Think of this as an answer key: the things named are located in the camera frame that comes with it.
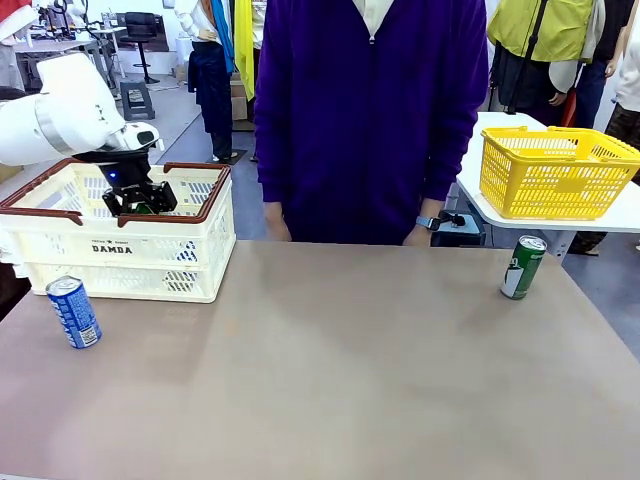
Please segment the smartwatch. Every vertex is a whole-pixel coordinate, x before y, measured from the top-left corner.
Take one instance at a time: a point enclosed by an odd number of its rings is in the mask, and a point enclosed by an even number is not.
[[[440,230],[442,220],[435,217],[418,217],[416,219],[416,225],[426,228],[430,232],[437,232]]]

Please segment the office chair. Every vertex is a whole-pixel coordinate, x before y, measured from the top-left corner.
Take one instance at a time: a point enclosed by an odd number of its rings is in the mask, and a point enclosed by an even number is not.
[[[140,50],[140,58],[142,63],[136,63],[134,67],[142,67],[144,69],[144,82],[148,85],[158,83],[149,76],[147,60],[144,57],[144,49],[142,45],[149,43],[153,38],[158,36],[158,28],[156,26],[156,18],[153,13],[128,12],[125,14],[124,22],[127,27],[127,35],[120,38],[125,43],[137,43]]]

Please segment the can lid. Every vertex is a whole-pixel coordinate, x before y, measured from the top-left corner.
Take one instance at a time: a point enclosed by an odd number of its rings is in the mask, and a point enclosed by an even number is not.
[[[531,250],[538,250],[540,252],[547,251],[547,242],[533,235],[523,235],[520,237],[520,245],[530,248]]]
[[[65,295],[77,290],[80,285],[82,280],[65,275],[47,285],[46,291],[51,295]]]

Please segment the purple hoodie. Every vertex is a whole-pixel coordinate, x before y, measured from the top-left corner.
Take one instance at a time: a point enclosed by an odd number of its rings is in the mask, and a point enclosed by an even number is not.
[[[265,202],[295,241],[401,244],[445,199],[488,84],[484,0],[269,0],[255,108]]]

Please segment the hand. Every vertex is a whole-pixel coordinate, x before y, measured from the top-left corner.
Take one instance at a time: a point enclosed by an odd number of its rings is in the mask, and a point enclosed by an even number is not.
[[[616,73],[616,68],[618,68],[618,62],[611,60],[607,63],[607,68],[604,71],[604,78],[611,78],[613,74]]]
[[[566,99],[567,99],[566,93],[556,93],[553,96],[553,98],[549,100],[549,104],[553,105],[554,107],[559,107],[564,103]]]
[[[270,202],[264,204],[264,217],[269,229],[269,238],[278,242],[290,242],[291,232],[282,216],[282,204]]]
[[[405,247],[430,247],[431,246],[431,231],[427,230],[420,225],[416,225],[411,230],[411,233],[402,243]]]
[[[215,42],[218,39],[218,35],[215,32],[212,32],[211,30],[207,30],[206,28],[203,28],[198,33],[198,38],[200,40],[204,40],[205,42]]]

